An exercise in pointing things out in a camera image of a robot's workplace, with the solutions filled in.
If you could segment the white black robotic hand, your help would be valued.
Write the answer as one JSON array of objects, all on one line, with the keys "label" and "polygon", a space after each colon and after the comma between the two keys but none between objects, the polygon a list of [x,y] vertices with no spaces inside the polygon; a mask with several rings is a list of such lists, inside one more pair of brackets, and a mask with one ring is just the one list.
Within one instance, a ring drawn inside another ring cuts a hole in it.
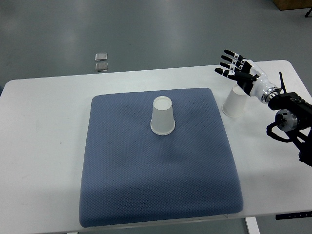
[{"label": "white black robotic hand", "polygon": [[264,104],[280,94],[280,88],[271,83],[266,73],[252,60],[230,50],[224,53],[221,58],[225,61],[220,63],[220,68],[215,68],[216,73],[236,81],[244,93]]}]

